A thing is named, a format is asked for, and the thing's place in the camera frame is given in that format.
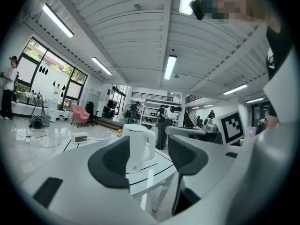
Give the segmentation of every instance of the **digital clock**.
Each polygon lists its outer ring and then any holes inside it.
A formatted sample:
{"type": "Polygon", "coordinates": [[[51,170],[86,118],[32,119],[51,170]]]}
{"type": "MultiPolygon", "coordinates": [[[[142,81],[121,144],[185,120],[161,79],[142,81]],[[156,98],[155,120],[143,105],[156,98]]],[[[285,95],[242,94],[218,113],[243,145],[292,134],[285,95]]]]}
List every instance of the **digital clock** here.
{"type": "Polygon", "coordinates": [[[86,143],[89,139],[89,134],[82,132],[82,133],[72,133],[72,143],[73,144],[80,144],[86,143]]]}

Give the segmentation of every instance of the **black sticker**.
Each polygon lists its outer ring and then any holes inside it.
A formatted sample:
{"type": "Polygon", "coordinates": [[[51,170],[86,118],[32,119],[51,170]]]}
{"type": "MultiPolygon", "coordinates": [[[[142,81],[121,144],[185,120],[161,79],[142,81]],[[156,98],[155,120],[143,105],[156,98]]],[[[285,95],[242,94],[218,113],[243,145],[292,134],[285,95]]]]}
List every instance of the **black sticker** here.
{"type": "Polygon", "coordinates": [[[231,143],[235,139],[243,136],[243,127],[239,113],[234,113],[228,117],[222,118],[221,123],[225,135],[225,143],[231,143]]]}

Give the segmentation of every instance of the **person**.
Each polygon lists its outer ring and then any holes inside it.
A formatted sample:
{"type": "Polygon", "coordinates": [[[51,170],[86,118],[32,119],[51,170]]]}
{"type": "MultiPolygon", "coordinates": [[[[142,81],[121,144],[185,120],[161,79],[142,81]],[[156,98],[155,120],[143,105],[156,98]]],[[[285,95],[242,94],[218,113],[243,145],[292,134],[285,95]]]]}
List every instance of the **person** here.
{"type": "Polygon", "coordinates": [[[10,65],[11,68],[5,73],[2,72],[0,75],[1,78],[5,80],[0,119],[4,118],[6,120],[13,118],[11,111],[11,99],[15,88],[15,79],[18,74],[16,56],[12,56],[10,58],[10,65]]]}
{"type": "Polygon", "coordinates": [[[140,102],[136,102],[136,103],[133,103],[131,106],[130,106],[130,111],[131,111],[131,115],[130,115],[130,118],[131,118],[131,122],[134,122],[134,118],[136,117],[136,111],[138,110],[137,106],[140,104],[140,102]]]}
{"type": "Polygon", "coordinates": [[[163,150],[165,148],[165,142],[167,140],[167,134],[165,129],[167,126],[170,126],[170,121],[165,119],[165,105],[161,105],[156,114],[156,124],[158,126],[158,135],[157,135],[157,145],[158,150],[163,150]]]}
{"type": "Polygon", "coordinates": [[[211,112],[207,116],[208,118],[215,118],[214,110],[211,110],[211,112]]]}
{"type": "MultiPolygon", "coordinates": [[[[219,20],[234,19],[244,22],[261,21],[267,28],[267,40],[273,52],[273,66],[266,64],[269,80],[279,70],[287,57],[293,40],[285,20],[280,19],[266,0],[200,0],[198,7],[203,16],[219,20]]],[[[279,123],[272,104],[270,105],[266,129],[274,128],[279,123]]]]}

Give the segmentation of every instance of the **floor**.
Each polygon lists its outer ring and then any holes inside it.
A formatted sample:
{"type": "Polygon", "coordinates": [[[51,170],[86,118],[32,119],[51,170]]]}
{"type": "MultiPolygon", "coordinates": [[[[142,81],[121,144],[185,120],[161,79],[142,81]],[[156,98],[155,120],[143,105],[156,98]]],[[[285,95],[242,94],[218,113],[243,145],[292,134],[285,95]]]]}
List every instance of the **floor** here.
{"type": "MultiPolygon", "coordinates": [[[[16,184],[22,182],[37,168],[50,160],[61,142],[72,132],[87,132],[91,137],[103,138],[108,137],[109,128],[95,125],[80,126],[71,124],[71,121],[57,121],[51,123],[50,127],[38,131],[29,129],[29,119],[15,117],[13,120],[0,120],[0,144],[2,145],[2,159],[7,165],[9,174],[16,184]]],[[[172,216],[172,206],[175,199],[178,175],[176,174],[168,193],[165,196],[161,206],[156,213],[147,210],[158,221],[164,221],[172,216]]],[[[156,201],[161,187],[148,193],[150,203],[156,201]]],[[[136,198],[140,203],[142,197],[136,198]]]]}

